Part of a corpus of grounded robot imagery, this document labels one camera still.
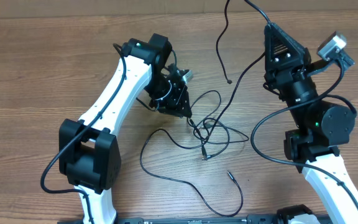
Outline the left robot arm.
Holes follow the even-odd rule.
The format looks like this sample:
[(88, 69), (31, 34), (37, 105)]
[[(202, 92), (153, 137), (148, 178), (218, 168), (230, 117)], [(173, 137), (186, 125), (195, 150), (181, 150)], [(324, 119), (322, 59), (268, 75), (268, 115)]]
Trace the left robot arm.
[(192, 116), (186, 86), (192, 73), (166, 64), (173, 53), (167, 37), (153, 34), (148, 42), (130, 39), (115, 48), (119, 63), (102, 94), (77, 121), (66, 119), (59, 129), (59, 171), (80, 194), (79, 223), (114, 223), (117, 217), (111, 195), (121, 168), (117, 136), (141, 91), (159, 113)]

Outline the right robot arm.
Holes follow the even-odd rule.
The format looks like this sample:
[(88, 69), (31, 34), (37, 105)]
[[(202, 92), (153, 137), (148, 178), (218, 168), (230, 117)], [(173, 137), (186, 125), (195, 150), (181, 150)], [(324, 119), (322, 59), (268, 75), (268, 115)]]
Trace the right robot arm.
[(320, 60), (276, 23), (268, 22), (265, 36), (264, 88), (287, 104), (296, 129), (286, 131), (285, 160), (295, 166), (321, 199), (331, 223), (358, 223), (358, 191), (346, 170), (339, 146), (347, 144), (357, 110), (352, 103), (330, 102), (332, 91), (354, 65), (344, 50), (346, 38), (331, 34), (319, 47)]

